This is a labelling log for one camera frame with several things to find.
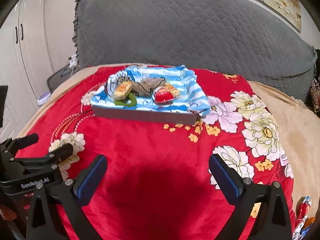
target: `gray quilted cover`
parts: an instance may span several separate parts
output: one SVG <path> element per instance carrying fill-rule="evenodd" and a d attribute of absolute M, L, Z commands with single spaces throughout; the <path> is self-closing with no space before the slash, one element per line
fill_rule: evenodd
<path fill-rule="evenodd" d="M 286 24 L 248 0 L 78 0 L 81 65 L 185 64 L 305 100 L 316 56 Z"/>

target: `snack package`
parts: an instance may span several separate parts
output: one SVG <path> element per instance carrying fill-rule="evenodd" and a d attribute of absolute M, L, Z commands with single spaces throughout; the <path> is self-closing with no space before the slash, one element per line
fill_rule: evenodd
<path fill-rule="evenodd" d="M 178 89 L 176 89 L 173 85 L 171 85 L 170 83 L 165 83 L 163 85 L 167 90 L 169 90 L 169 92 L 173 95 L 174 98 L 178 98 L 180 96 L 180 91 Z"/>
<path fill-rule="evenodd" d="M 116 91 L 113 93 L 113 99 L 115 101 L 124 100 L 132 90 L 131 81 L 123 81 L 118 85 Z"/>
<path fill-rule="evenodd" d="M 163 104 L 174 100 L 173 95 L 165 87 L 157 87 L 152 94 L 155 103 Z"/>
<path fill-rule="evenodd" d="M 307 229 L 302 230 L 302 227 L 307 220 L 307 213 L 310 209 L 311 204 L 311 197 L 306 196 L 302 203 L 299 205 L 298 212 L 296 214 L 297 218 L 295 222 L 295 230 L 292 234 L 292 240 L 301 240 L 308 231 Z"/>

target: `white cabinet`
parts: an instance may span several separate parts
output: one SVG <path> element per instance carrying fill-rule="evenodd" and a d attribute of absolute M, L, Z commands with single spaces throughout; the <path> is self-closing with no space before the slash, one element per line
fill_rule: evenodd
<path fill-rule="evenodd" d="M 0 140 L 15 137 L 39 108 L 53 74 L 44 35 L 44 0 L 20 0 L 0 28 L 0 85 L 8 85 Z"/>
<path fill-rule="evenodd" d="M 20 48 L 25 71 L 37 98 L 48 91 L 46 80 L 53 74 L 43 14 L 44 0 L 21 0 L 18 23 Z"/>

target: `blue striped cloth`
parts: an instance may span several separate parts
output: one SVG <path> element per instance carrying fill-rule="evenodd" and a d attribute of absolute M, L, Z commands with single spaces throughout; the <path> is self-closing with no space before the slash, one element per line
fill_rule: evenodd
<path fill-rule="evenodd" d="M 116 106 L 112 99 L 112 94 L 118 86 L 118 81 L 132 80 L 140 82 L 143 78 L 164 77 L 180 91 L 180 98 L 170 102 L 170 104 L 157 105 L 152 98 L 137 97 L 135 107 Z M 100 87 L 95 96 L 91 99 L 92 106 L 103 108 L 124 108 L 128 110 L 159 111 L 171 113 L 196 113 L 205 116 L 210 112 L 210 104 L 207 96 L 196 82 L 197 76 L 193 70 L 187 69 L 184 65 L 175 68 L 147 67 L 139 68 L 129 66 L 116 74 L 110 75 L 106 85 L 108 95 L 105 93 L 105 86 Z"/>

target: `red snack package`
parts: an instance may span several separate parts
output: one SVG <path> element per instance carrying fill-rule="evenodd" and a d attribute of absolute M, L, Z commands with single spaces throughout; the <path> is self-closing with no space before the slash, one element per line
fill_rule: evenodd
<path fill-rule="evenodd" d="M 162 104 L 166 102 L 170 102 L 174 99 L 173 95 L 164 87 L 157 87 L 153 91 L 153 100 L 156 103 Z"/>
<path fill-rule="evenodd" d="M 295 227 L 297 227 L 302 222 L 303 217 L 308 213 L 309 209 L 309 203 L 301 203 L 299 205 Z"/>

